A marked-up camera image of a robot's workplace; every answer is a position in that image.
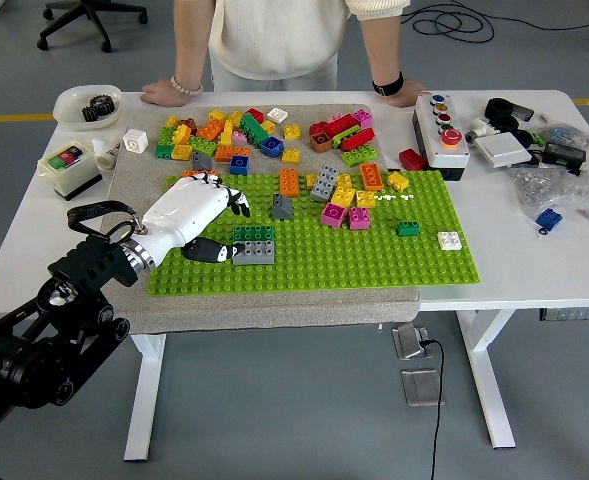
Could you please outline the person's right hand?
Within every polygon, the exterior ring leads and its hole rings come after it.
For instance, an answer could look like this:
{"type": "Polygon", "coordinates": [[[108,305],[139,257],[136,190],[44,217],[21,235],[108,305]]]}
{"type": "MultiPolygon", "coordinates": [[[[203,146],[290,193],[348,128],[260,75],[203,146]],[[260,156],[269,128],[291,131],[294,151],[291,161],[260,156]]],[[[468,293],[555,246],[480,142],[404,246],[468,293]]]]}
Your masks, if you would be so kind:
{"type": "Polygon", "coordinates": [[[185,96],[168,79],[145,85],[140,100],[161,107],[180,107],[185,104],[185,96]]]}

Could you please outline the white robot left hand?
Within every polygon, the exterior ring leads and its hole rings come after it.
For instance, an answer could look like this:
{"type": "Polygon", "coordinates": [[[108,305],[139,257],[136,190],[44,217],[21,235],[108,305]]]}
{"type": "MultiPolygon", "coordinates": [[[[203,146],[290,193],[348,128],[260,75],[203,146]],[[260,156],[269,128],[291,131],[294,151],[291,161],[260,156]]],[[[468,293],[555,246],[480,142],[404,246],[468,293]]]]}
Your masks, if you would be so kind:
{"type": "Polygon", "coordinates": [[[187,259],[221,263],[236,256],[240,243],[223,245],[201,236],[204,229],[230,208],[234,214],[248,217],[245,195],[222,183],[215,175],[199,173],[179,179],[143,215],[147,232],[131,240],[152,269],[158,267],[169,251],[180,248],[187,259]]]}

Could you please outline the person's left hand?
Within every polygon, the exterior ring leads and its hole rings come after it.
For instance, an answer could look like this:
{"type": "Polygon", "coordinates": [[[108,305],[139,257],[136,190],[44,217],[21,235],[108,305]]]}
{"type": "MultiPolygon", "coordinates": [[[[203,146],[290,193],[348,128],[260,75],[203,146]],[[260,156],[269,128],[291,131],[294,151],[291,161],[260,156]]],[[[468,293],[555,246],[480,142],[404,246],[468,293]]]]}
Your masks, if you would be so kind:
{"type": "Polygon", "coordinates": [[[393,107],[412,107],[415,105],[419,94],[427,91],[427,87],[421,82],[406,78],[401,90],[395,95],[383,96],[382,101],[393,107]]]}

